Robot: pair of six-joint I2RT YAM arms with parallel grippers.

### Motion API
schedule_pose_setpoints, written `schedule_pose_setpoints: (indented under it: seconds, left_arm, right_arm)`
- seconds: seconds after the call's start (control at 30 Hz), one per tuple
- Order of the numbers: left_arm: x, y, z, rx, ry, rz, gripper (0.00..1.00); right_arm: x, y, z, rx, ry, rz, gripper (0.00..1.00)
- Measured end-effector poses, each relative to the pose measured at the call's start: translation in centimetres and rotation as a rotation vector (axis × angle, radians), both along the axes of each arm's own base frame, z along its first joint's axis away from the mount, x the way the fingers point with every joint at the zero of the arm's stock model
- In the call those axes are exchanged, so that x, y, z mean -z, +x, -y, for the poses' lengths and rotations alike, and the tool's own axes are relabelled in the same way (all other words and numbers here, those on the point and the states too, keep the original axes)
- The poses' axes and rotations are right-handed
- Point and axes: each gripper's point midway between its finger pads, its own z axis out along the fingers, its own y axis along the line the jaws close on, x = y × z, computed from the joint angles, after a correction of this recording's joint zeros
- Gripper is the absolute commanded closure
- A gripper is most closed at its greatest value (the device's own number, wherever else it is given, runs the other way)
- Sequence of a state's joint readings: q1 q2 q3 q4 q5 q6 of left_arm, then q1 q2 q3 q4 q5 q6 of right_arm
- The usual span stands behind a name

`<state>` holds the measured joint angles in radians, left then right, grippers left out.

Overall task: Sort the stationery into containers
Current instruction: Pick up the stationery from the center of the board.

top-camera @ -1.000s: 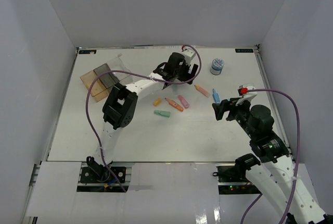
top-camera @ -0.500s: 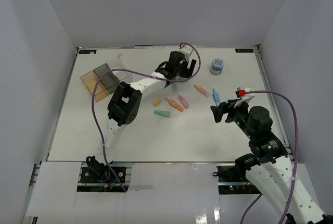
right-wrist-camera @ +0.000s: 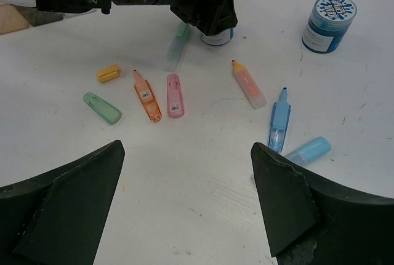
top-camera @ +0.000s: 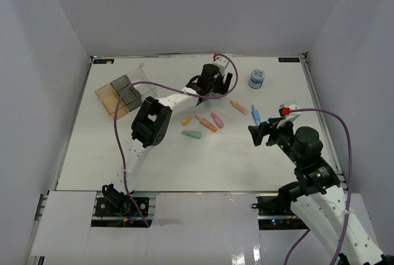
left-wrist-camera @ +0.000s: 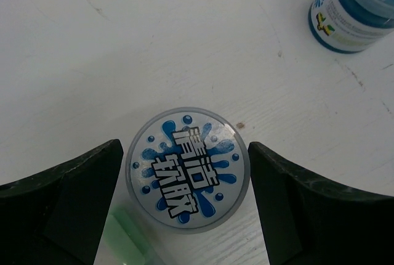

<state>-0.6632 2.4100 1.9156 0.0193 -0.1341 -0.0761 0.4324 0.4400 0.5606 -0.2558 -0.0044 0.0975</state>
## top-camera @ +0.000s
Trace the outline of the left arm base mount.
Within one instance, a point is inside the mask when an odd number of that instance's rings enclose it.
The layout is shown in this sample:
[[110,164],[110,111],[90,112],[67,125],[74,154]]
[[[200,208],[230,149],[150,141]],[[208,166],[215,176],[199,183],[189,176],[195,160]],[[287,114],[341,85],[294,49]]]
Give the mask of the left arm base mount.
[[102,196],[96,199],[94,216],[131,218],[140,216],[140,213],[126,194],[116,190],[113,184],[109,184],[102,186]]

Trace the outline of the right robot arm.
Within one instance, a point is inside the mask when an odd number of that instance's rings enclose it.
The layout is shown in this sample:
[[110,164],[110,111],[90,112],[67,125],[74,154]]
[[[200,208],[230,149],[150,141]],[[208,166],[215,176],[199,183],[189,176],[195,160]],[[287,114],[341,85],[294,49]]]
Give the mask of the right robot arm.
[[321,156],[318,131],[308,126],[294,129],[291,122],[279,127],[279,122],[272,118],[248,127],[255,146],[267,136],[266,145],[277,145],[295,165],[297,180],[279,188],[274,206],[300,218],[334,264],[390,264],[392,257],[384,254],[347,208],[347,194]]

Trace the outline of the blue lidded jar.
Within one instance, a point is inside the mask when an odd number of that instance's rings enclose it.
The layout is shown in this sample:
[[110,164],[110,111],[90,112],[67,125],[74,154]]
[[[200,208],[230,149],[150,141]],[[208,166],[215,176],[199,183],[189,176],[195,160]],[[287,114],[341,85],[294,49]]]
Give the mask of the blue lidded jar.
[[249,86],[253,89],[260,89],[265,79],[265,72],[261,69],[251,71],[249,78]]

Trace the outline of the yellow orange highlighter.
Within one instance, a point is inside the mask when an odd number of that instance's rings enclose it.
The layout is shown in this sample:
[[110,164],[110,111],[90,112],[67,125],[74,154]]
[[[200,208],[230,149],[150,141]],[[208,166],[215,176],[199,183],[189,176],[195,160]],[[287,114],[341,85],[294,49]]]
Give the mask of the yellow orange highlighter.
[[249,111],[246,108],[244,108],[241,104],[239,104],[237,101],[230,100],[230,103],[235,109],[237,109],[243,115],[247,115],[249,113]]

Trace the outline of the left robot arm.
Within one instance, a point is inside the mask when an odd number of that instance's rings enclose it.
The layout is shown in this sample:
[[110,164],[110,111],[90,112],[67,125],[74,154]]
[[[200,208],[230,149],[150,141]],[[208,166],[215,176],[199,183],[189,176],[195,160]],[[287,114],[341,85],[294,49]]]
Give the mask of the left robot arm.
[[124,173],[137,172],[153,147],[164,140],[172,116],[231,91],[233,74],[225,72],[227,67],[228,61],[221,60],[205,64],[201,74],[189,80],[182,90],[144,100],[131,125],[132,153],[130,160],[124,162]]

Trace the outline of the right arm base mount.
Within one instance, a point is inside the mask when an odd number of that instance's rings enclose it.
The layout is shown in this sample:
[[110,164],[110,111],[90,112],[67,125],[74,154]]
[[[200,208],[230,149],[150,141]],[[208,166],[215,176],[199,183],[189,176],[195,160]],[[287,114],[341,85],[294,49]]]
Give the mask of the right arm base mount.
[[257,194],[255,202],[251,204],[251,208],[256,210],[260,218],[264,219],[285,219],[290,221],[300,219],[290,211],[290,207],[281,202],[276,193]]

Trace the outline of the green capped highlighter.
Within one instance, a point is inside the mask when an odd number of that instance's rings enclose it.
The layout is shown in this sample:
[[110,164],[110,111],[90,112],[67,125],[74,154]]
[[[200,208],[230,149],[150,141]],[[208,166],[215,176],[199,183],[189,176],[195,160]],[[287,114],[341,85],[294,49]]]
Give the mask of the green capped highlighter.
[[210,101],[210,100],[205,100],[205,101],[203,102],[203,104],[204,104],[204,107],[205,107],[205,108],[211,108],[211,101]]

